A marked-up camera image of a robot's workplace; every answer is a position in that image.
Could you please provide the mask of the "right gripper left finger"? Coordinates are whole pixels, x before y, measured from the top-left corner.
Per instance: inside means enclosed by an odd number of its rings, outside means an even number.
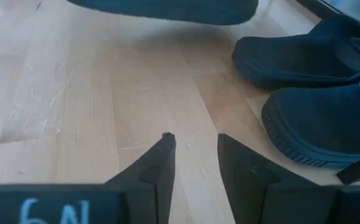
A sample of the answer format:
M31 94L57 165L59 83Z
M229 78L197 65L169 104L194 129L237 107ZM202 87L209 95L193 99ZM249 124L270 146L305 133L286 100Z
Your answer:
M176 139L161 139L103 184L0 185L0 224L168 224Z

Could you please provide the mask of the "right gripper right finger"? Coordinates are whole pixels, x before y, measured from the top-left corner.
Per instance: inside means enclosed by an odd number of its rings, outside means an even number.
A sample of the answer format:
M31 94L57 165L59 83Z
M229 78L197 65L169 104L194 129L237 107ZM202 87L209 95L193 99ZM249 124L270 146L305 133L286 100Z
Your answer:
M217 153L236 224L360 224L360 185L318 185L227 134Z

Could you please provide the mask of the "black rubber slide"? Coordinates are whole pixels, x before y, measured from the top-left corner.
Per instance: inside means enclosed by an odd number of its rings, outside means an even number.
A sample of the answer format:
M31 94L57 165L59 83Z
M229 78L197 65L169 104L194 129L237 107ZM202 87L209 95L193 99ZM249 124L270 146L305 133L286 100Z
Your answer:
M255 86L321 88L360 81L360 21L338 14L307 34L243 37L232 53L234 67Z
M282 88L262 108L264 128L287 158L346 168L360 161L360 82L329 88Z
M229 26L249 21L258 0L67 0L112 14Z

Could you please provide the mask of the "black metal rig frame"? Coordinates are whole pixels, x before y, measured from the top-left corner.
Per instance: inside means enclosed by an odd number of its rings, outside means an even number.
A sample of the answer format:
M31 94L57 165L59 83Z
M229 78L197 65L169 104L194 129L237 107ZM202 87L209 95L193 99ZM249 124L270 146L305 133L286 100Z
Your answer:
M320 19L328 19L343 13L327 3L325 0L296 0Z

